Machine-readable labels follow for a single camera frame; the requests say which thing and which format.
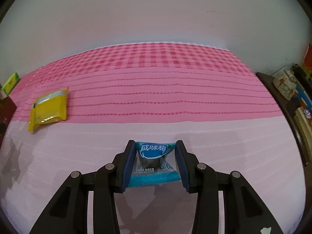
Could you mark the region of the yellow foil snack bag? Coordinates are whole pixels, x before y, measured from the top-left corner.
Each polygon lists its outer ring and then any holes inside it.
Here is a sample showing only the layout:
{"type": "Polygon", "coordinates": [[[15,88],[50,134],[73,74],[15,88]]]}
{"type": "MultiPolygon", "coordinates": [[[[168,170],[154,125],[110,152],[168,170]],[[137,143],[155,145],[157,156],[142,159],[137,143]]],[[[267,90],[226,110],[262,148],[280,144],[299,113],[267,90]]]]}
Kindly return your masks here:
{"type": "Polygon", "coordinates": [[[28,131],[34,132],[42,125],[67,119],[68,88],[48,93],[35,100],[30,110],[28,131]]]}

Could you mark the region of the stacked books on shelf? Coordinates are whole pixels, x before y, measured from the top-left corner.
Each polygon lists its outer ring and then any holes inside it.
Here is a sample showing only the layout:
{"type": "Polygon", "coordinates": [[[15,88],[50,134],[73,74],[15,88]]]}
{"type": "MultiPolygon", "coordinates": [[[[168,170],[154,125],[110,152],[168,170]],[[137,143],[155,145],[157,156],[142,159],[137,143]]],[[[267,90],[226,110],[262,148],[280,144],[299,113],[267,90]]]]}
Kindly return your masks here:
{"type": "Polygon", "coordinates": [[[304,116],[304,132],[307,132],[306,139],[311,145],[311,44],[308,45],[303,64],[295,65],[293,72],[298,85],[300,115],[304,116]]]}

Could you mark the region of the pink checkered tablecloth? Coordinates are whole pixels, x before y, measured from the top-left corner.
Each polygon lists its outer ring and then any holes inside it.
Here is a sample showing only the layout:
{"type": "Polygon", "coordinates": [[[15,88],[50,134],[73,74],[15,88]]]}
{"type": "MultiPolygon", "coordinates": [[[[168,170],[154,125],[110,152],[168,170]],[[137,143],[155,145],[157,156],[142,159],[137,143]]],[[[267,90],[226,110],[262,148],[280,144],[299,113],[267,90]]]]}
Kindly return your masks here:
{"type": "Polygon", "coordinates": [[[233,53],[175,43],[105,47],[54,61],[11,92],[1,147],[1,207],[29,233],[74,170],[98,170],[127,142],[182,140],[216,171],[237,170],[293,233],[305,208],[304,169],[278,104],[233,53]],[[68,88],[67,119],[28,131],[36,99],[68,88]]]}

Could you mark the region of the blue plum candy packet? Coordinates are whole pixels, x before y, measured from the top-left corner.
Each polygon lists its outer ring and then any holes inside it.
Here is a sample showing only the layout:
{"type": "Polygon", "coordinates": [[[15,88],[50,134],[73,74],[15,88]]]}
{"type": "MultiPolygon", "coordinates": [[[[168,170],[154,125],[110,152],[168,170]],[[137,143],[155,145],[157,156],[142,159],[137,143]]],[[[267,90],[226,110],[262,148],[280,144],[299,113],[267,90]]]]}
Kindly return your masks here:
{"type": "Polygon", "coordinates": [[[136,142],[136,158],[129,179],[131,188],[180,180],[175,143],[136,142]]]}

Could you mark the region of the green tissue pack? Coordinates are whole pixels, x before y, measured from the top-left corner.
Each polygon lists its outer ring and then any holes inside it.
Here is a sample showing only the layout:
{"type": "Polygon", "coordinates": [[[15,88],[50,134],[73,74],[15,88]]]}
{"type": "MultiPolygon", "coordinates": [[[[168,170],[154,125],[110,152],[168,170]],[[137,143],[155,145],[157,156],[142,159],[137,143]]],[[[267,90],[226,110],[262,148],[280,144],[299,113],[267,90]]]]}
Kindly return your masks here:
{"type": "Polygon", "coordinates": [[[12,92],[12,90],[15,88],[15,86],[19,83],[19,81],[20,81],[20,77],[19,77],[18,73],[15,72],[4,83],[1,90],[3,91],[4,94],[9,96],[9,94],[12,92]]]}

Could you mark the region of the red gold toffee tin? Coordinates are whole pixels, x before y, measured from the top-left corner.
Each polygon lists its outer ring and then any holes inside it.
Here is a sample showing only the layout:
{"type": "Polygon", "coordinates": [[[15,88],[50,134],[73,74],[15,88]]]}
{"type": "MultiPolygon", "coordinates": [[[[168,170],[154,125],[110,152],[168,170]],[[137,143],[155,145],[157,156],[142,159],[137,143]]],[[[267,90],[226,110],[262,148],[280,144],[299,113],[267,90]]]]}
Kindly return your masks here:
{"type": "Polygon", "coordinates": [[[4,139],[8,125],[17,109],[16,104],[10,97],[6,97],[1,100],[0,108],[0,144],[4,139]]]}

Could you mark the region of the floral ceramic container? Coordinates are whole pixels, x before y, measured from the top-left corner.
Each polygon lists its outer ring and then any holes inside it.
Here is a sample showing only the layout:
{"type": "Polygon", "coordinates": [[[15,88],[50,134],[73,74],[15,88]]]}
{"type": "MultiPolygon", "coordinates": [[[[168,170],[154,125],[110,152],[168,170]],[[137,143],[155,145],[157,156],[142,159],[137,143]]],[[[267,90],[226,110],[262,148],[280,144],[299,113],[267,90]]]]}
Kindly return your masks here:
{"type": "Polygon", "coordinates": [[[288,101],[296,94],[297,81],[292,70],[280,72],[273,80],[273,85],[288,101]]]}

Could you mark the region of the dark wooden side shelf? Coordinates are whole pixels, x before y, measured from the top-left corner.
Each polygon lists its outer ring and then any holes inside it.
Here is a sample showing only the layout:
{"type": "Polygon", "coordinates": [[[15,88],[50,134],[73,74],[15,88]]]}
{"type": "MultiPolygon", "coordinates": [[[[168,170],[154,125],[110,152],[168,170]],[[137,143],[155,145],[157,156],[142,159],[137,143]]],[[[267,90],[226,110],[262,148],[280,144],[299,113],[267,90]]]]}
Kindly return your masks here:
{"type": "Polygon", "coordinates": [[[305,166],[310,162],[308,156],[308,149],[304,142],[304,136],[298,128],[295,121],[295,111],[299,108],[299,101],[295,98],[291,100],[285,99],[285,97],[280,94],[277,88],[273,84],[274,77],[261,72],[257,72],[256,76],[264,84],[269,93],[273,96],[274,100],[277,102],[281,111],[283,112],[296,140],[302,163],[305,166]]]}

